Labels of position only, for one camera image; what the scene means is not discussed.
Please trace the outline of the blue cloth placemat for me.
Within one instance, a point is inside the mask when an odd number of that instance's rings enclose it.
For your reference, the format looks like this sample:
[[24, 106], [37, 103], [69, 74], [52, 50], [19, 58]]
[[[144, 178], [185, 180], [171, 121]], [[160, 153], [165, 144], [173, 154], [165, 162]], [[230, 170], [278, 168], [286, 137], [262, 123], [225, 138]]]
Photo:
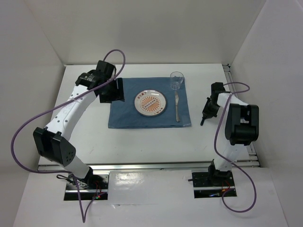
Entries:
[[[170, 87], [168, 77], [123, 78], [124, 101], [114, 101], [110, 105], [108, 127], [111, 129], [143, 129], [143, 128], [182, 128], [190, 127], [191, 120], [187, 104], [185, 82], [178, 93], [178, 113], [180, 121], [176, 121], [175, 92]], [[163, 113], [158, 116], [144, 116], [134, 105], [135, 97], [144, 90], [161, 92], [167, 101]]]

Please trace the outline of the dark handled knife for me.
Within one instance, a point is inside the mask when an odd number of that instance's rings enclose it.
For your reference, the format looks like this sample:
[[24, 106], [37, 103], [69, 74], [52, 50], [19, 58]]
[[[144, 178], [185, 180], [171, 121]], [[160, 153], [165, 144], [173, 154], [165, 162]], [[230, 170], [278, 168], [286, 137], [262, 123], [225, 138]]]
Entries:
[[178, 92], [175, 90], [175, 111], [176, 111], [176, 121], [177, 121], [177, 122], [180, 122], [179, 112], [178, 112], [178, 102], [179, 102], [179, 96], [178, 96]]

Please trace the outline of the orange patterned plate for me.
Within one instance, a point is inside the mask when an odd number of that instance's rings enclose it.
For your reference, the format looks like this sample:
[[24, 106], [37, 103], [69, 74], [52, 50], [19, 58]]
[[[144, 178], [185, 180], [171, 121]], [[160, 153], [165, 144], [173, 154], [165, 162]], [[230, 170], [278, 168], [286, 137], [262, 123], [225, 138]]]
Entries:
[[134, 98], [134, 107], [142, 116], [156, 117], [166, 110], [168, 101], [157, 90], [143, 90]]

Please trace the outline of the clear plastic cup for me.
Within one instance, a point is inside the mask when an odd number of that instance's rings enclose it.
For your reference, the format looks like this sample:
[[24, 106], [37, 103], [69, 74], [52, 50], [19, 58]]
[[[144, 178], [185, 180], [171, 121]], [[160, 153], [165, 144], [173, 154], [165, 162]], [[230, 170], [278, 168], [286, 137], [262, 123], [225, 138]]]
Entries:
[[184, 81], [184, 75], [179, 71], [174, 71], [170, 74], [170, 87], [173, 90], [178, 90]]

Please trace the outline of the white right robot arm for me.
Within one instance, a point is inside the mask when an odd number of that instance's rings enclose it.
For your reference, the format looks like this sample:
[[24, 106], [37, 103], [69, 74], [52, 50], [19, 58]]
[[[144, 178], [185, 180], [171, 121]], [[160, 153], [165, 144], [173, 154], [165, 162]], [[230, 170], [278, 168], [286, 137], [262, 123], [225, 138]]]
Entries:
[[211, 95], [203, 108], [200, 123], [202, 126], [206, 119], [217, 117], [220, 107], [223, 108], [222, 118], [227, 113], [224, 134], [230, 145], [222, 154], [215, 151], [217, 157], [211, 162], [206, 175], [211, 185], [218, 185], [223, 178], [230, 176], [240, 150], [256, 141], [259, 135], [259, 107], [241, 101], [224, 86], [222, 82], [211, 85]]

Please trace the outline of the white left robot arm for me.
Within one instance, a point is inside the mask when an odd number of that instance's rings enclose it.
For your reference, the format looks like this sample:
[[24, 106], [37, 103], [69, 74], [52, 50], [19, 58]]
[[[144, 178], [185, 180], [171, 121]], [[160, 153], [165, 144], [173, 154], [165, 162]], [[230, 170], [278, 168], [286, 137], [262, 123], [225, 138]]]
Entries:
[[124, 100], [123, 80], [115, 78], [115, 65], [98, 61], [97, 67], [82, 73], [75, 82], [64, 106], [44, 127], [33, 132], [34, 141], [40, 156], [55, 162], [76, 177], [77, 184], [87, 189], [101, 178], [76, 156], [76, 148], [69, 142], [72, 131], [88, 106], [99, 98], [101, 103]]

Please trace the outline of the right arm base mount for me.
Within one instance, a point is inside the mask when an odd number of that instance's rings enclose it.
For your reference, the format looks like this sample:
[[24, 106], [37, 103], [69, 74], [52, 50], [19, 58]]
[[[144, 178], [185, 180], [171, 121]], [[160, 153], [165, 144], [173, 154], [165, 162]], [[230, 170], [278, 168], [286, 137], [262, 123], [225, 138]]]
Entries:
[[237, 197], [233, 175], [211, 178], [208, 172], [192, 172], [187, 180], [193, 185], [194, 198]]

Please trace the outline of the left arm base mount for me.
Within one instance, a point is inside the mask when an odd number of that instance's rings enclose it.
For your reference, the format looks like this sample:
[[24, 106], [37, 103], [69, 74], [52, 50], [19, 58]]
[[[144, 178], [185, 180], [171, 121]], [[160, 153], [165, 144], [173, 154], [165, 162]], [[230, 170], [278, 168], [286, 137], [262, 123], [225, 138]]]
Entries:
[[[109, 173], [95, 174], [92, 170], [91, 173], [93, 174], [93, 176], [90, 179], [77, 179], [81, 200], [107, 200]], [[72, 176], [70, 174], [68, 174], [68, 176], [57, 175], [56, 178], [66, 182], [64, 201], [77, 201], [78, 190]]]

